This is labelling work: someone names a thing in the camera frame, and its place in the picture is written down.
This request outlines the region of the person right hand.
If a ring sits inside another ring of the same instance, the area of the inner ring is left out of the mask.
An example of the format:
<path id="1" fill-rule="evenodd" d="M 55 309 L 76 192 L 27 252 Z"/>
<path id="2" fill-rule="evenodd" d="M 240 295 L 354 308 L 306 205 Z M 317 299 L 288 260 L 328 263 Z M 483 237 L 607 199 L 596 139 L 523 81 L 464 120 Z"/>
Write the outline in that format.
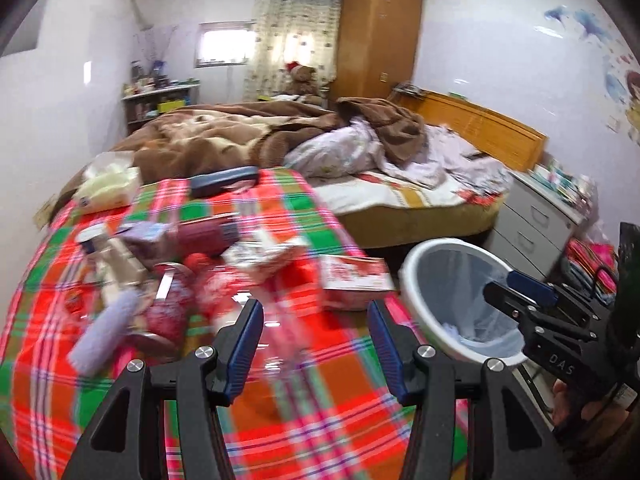
<path id="1" fill-rule="evenodd" d="M 561 379 L 557 379 L 552 386 L 553 408 L 552 424 L 562 426 L 570 418 L 586 420 L 586 402 L 584 397 L 574 388 L 568 386 Z"/>

